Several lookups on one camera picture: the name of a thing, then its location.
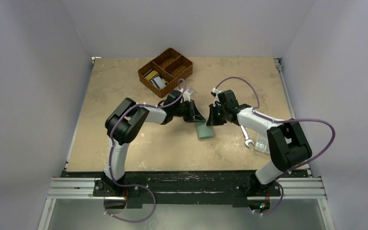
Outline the clear plastic box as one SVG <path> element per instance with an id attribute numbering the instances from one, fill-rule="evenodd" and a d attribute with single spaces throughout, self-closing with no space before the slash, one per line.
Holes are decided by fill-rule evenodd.
<path id="1" fill-rule="evenodd" d="M 258 152 L 270 155 L 268 139 L 257 133 L 254 149 Z"/>

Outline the brown woven divided basket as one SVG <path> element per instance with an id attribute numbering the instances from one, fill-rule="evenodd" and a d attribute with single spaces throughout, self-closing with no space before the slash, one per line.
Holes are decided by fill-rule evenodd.
<path id="1" fill-rule="evenodd" d="M 170 47 L 138 70 L 139 81 L 159 98 L 163 98 L 177 86 L 179 79 L 185 80 L 192 75 L 193 65 L 190 59 Z M 168 82 L 163 89 L 157 89 L 143 77 L 151 69 Z"/>

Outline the aluminium frame rail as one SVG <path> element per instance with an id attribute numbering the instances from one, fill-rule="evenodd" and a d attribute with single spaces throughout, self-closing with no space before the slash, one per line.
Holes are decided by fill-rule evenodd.
<path id="1" fill-rule="evenodd" d="M 94 178 L 52 178 L 38 230 L 47 230 L 58 200 L 93 199 Z"/>

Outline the gold white card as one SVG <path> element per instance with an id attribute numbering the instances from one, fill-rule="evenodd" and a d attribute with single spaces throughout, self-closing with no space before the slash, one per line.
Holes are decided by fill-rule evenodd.
<path id="1" fill-rule="evenodd" d="M 153 69 L 149 70 L 143 77 L 147 81 L 151 81 L 153 78 L 159 76 L 159 73 Z"/>

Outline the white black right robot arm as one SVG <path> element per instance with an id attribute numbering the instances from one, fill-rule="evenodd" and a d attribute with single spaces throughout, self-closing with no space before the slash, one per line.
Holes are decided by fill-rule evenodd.
<path id="1" fill-rule="evenodd" d="M 312 150 L 299 122 L 268 117 L 247 104 L 239 104 L 231 90 L 211 92 L 214 102 L 209 105 L 207 126 L 227 122 L 249 128 L 268 140 L 271 160 L 255 171 L 248 189 L 256 195 L 268 190 L 280 175 L 312 156 Z"/>

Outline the silver wrench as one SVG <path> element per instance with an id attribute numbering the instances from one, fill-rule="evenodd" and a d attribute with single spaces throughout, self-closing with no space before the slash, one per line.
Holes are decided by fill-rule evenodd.
<path id="1" fill-rule="evenodd" d="M 241 130 L 242 130 L 244 139 L 245 139 L 244 144 L 245 144 L 246 148 L 250 149 L 251 147 L 254 147 L 254 141 L 250 138 L 250 136 L 247 132 L 247 129 L 244 126 L 240 126 L 240 127 L 241 127 Z"/>

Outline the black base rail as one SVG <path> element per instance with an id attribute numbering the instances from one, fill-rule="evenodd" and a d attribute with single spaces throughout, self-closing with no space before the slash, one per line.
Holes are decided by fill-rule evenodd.
<path id="1" fill-rule="evenodd" d="M 254 170 L 229 171 L 133 171 L 126 172 L 118 185 L 103 172 L 67 172 L 62 178 L 93 178 L 94 197 L 123 197 L 128 208 L 141 208 L 143 204 L 172 205 L 231 205 L 255 206 L 247 201 L 257 197 L 261 201 L 279 196 L 280 187 L 271 182 L 256 185 Z"/>

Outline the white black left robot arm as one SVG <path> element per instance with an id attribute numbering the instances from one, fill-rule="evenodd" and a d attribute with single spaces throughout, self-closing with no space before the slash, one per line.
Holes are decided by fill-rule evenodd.
<path id="1" fill-rule="evenodd" d="M 105 122 L 110 140 L 110 153 L 104 176 L 101 180 L 105 190 L 112 196 L 123 192 L 125 163 L 130 143 L 136 138 L 144 123 L 165 125 L 174 117 L 181 117 L 186 123 L 205 122 L 188 90 L 173 90 L 157 105 L 137 103 L 125 98 L 109 115 Z"/>

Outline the teal card holder wallet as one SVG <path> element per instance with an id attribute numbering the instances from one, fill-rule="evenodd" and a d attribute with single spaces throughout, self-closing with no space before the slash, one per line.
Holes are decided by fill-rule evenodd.
<path id="1" fill-rule="evenodd" d="M 197 122 L 195 123 L 197 138 L 199 140 L 210 139 L 215 136 L 215 132 L 213 127 L 207 126 L 206 122 Z"/>

